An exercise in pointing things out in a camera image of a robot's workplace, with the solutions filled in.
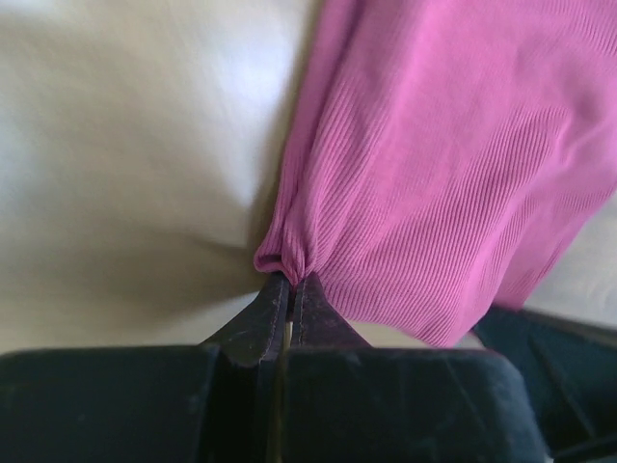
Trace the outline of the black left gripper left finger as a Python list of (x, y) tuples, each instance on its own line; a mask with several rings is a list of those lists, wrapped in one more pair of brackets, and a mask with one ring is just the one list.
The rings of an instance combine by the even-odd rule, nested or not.
[(5, 462), (264, 462), (290, 285), (270, 276), (195, 345), (1, 358)]

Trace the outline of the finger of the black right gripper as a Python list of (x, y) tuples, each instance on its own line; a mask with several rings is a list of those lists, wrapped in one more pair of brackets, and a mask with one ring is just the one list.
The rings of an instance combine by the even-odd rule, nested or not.
[(555, 462), (616, 455), (616, 347), (538, 313), (491, 308), (472, 328), (522, 374)]

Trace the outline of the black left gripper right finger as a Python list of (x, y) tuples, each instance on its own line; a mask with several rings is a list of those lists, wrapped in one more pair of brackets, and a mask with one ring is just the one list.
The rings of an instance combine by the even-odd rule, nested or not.
[(486, 350), (377, 348), (297, 287), (282, 393), (285, 462), (542, 462), (522, 376)]

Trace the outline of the red tank top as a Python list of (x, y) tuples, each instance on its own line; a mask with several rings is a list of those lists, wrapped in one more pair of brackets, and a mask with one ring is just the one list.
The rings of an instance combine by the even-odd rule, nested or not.
[(616, 189), (612, 1), (328, 1), (255, 268), (436, 346)]

